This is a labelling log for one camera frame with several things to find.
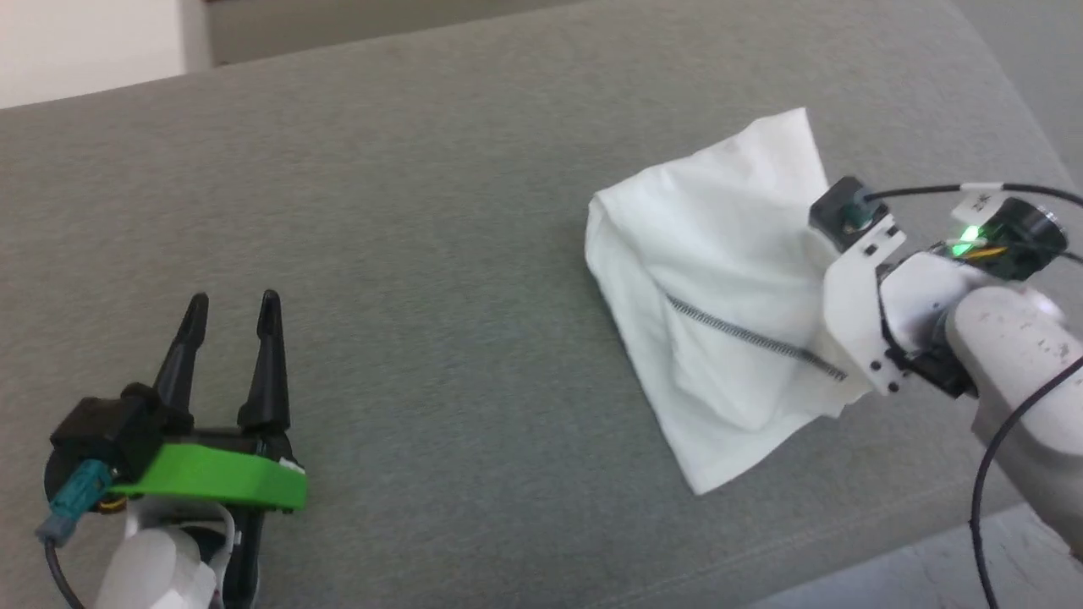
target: metal spring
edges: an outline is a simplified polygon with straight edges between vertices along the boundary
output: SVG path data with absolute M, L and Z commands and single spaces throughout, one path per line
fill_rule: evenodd
M 694 321 L 710 326 L 723 334 L 728 334 L 729 336 L 732 336 L 738 340 L 747 342 L 753 347 L 767 349 L 768 351 L 778 353 L 780 355 L 784 355 L 786 358 L 791 358 L 799 362 L 805 362 L 806 364 L 815 367 L 817 370 L 823 372 L 824 374 L 834 378 L 835 380 L 838 381 L 846 380 L 847 374 L 844 371 L 839 370 L 837 366 L 831 364 L 830 362 L 824 361 L 823 358 L 817 355 L 815 353 L 809 351 L 808 349 L 804 349 L 801 347 L 797 347 L 796 345 L 791 345 L 788 342 L 783 342 L 781 340 L 775 340 L 773 338 L 764 336 L 762 334 L 759 334 L 757 332 L 753 332 L 746 327 L 742 327 L 736 324 L 719 320 L 718 318 L 709 313 L 706 313 L 704 311 L 701 311 L 695 307 L 689 304 L 688 302 L 684 302 L 680 298 L 677 298 L 676 296 L 673 296 L 670 294 L 666 294 L 666 298 L 669 300 L 669 303 L 674 306 L 674 309 L 677 309 L 679 313 L 682 313 Z

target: black cable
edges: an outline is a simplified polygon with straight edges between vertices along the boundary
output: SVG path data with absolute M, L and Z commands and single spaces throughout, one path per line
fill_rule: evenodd
M 963 190 L 963 184 L 940 184 L 936 186 L 916 186 L 913 189 L 895 189 L 892 191 L 880 191 L 865 195 L 865 200 L 877 200 L 882 198 L 893 198 L 897 196 L 934 195 L 938 193 L 957 193 Z
M 1053 189 L 1049 186 L 1042 186 L 1039 184 L 1018 184 L 1005 182 L 1003 190 L 1009 193 L 1034 193 L 1038 195 L 1052 196 L 1059 198 L 1061 200 L 1067 200 L 1068 203 L 1073 203 L 1080 207 L 1083 207 L 1083 197 L 1078 194 L 1070 193 L 1068 191 L 1062 191 L 1060 189 Z
M 1083 368 L 1083 358 L 1072 362 L 1070 366 L 1060 371 L 1060 374 L 1053 377 L 1052 380 L 1023 400 L 1019 404 L 1019 407 L 1004 420 L 1000 429 L 996 430 L 996 433 L 993 435 L 993 439 L 989 441 L 989 448 L 986 449 L 984 456 L 981 457 L 981 465 L 978 466 L 978 475 L 974 478 L 974 495 L 970 498 L 970 541 L 974 543 L 974 559 L 978 563 L 978 579 L 981 580 L 981 589 L 986 593 L 986 602 L 989 604 L 990 609 L 997 609 L 1000 606 L 996 604 L 993 584 L 989 581 L 986 552 L 981 542 L 981 492 L 986 487 L 986 475 L 989 474 L 989 467 L 993 464 L 993 456 L 996 455 L 996 450 L 1001 448 L 1004 438 L 1007 437 L 1008 431 L 1012 431 L 1016 423 L 1022 418 L 1022 415 L 1027 414 L 1027 411 L 1040 402 L 1049 391 L 1053 391 L 1061 383 L 1068 380 L 1080 368 Z
M 966 184 L 937 184 L 934 186 L 917 186 L 913 189 L 895 189 L 891 191 L 880 191 L 878 193 L 871 193 L 865 195 L 865 200 L 877 200 L 882 198 L 891 198 L 897 196 L 913 196 L 913 195 L 931 195 L 938 193 L 955 193 L 960 191 L 991 191 L 991 192 L 1008 192 L 1008 193 L 1032 193 L 1045 196 L 1052 196 L 1059 198 L 1061 200 L 1067 200 L 1073 205 L 1083 207 L 1083 197 L 1070 193 L 1068 191 L 1062 191 L 1060 189 L 1054 189 L 1052 186 L 1043 186 L 1040 184 L 1023 184 L 1020 182 L 1004 182 L 1004 183 L 966 183 Z
M 60 559 L 56 558 L 56 542 L 53 540 L 45 540 L 45 562 L 49 565 L 49 572 L 53 574 L 53 581 L 56 582 L 56 589 L 61 591 L 61 596 L 64 597 L 68 606 L 71 609 L 87 609 L 79 601 L 71 585 L 67 583 L 64 571 L 61 570 Z

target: gray upholstery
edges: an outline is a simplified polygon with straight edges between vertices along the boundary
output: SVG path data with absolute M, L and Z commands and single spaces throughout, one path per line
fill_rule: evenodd
M 52 427 L 151 380 L 200 289 L 205 425 L 283 296 L 311 501 L 265 608 L 728 607 L 963 522 L 976 443 L 916 381 L 693 497 L 585 268 L 595 190 L 799 105 L 831 179 L 1067 184 L 942 0 L 601 0 L 0 113 L 2 606 L 60 604 Z M 898 203 L 914 243 L 948 200 Z M 119 526 L 62 553 L 88 601 Z

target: white label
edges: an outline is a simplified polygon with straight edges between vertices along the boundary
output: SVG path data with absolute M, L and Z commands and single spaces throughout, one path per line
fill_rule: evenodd
M 1004 205 L 1004 193 L 974 192 L 966 195 L 952 212 L 952 218 L 971 226 L 980 226 L 989 221 Z

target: green 3d-printed part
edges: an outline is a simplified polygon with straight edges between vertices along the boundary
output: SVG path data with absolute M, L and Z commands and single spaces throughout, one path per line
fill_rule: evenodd
M 269 458 L 170 443 L 162 444 L 139 482 L 109 488 L 121 495 L 169 495 L 266 509 L 301 509 L 308 491 L 304 474 Z
M 966 230 L 963 231 L 963 235 L 958 238 L 960 241 L 966 242 L 966 241 L 977 241 L 979 237 L 981 237 L 981 226 L 967 226 Z M 973 247 L 974 244 L 969 243 L 961 243 L 958 245 L 953 245 L 951 248 L 951 254 L 952 256 L 956 257 L 962 256 L 967 251 L 969 251 L 970 248 Z

